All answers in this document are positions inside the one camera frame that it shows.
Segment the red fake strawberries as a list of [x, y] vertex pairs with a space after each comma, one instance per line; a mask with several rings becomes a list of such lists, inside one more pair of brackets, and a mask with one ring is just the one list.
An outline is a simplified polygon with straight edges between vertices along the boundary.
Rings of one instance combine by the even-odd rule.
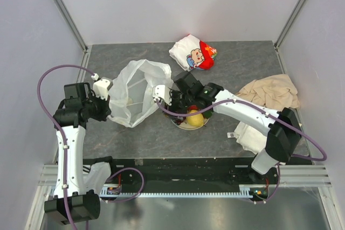
[[189, 107], [188, 107], [188, 111], [190, 111], [190, 110], [196, 110], [196, 111], [198, 111], [198, 107], [197, 107], [196, 105], [189, 106]]

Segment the yellow fake pear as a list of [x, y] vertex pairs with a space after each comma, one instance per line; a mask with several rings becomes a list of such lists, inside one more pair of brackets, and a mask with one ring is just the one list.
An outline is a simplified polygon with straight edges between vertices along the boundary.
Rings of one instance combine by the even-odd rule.
[[204, 117], [202, 114], [196, 114], [186, 117], [187, 124], [192, 127], [202, 127], [204, 125]]

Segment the purple fake grapes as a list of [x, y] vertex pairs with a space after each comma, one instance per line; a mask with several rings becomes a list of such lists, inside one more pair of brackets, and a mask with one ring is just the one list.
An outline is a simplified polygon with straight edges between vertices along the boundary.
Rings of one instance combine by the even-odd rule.
[[179, 126], [179, 125], [181, 125], [182, 123], [185, 122], [185, 117], [172, 116], [170, 119], [177, 126]]

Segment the white printed plastic bag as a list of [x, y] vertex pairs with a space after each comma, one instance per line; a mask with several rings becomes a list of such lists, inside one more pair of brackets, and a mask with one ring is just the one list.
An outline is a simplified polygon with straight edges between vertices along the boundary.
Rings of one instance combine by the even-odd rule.
[[146, 59], [130, 61], [109, 90], [109, 120], [127, 128], [139, 125], [158, 109], [153, 98], [158, 85], [173, 86], [168, 64]]

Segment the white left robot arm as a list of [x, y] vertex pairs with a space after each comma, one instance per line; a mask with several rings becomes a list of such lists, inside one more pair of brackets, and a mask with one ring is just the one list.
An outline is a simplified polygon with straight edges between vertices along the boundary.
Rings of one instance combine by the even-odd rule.
[[64, 87], [65, 98], [52, 116], [58, 139], [58, 173], [53, 198], [44, 204], [45, 213], [61, 225], [97, 219], [104, 183], [113, 183], [118, 170], [105, 158], [97, 158], [83, 171], [83, 146], [87, 122], [102, 122], [111, 114], [110, 79], [93, 85], [74, 83]]

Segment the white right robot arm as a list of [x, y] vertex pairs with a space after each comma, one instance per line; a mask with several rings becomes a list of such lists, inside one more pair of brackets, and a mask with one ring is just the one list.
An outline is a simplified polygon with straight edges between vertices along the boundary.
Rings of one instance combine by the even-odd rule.
[[260, 183], [276, 164], [287, 163], [301, 140], [295, 113], [261, 107], [245, 101], [215, 83], [202, 85], [192, 73], [182, 72], [173, 79], [176, 90], [170, 91], [171, 103], [166, 105], [172, 119], [183, 119], [189, 108], [203, 115], [213, 112], [227, 115], [253, 127], [266, 136], [266, 144], [247, 169], [248, 180]]

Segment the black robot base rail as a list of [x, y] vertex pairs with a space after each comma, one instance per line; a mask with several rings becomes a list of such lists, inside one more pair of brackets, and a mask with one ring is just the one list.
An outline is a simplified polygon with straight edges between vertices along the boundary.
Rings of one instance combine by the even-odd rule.
[[278, 181], [276, 168], [260, 175], [250, 167], [252, 158], [158, 158], [84, 159], [85, 166], [108, 162], [111, 172], [125, 168], [110, 180], [121, 184], [123, 193], [206, 193], [238, 192], [241, 185], [273, 186]]

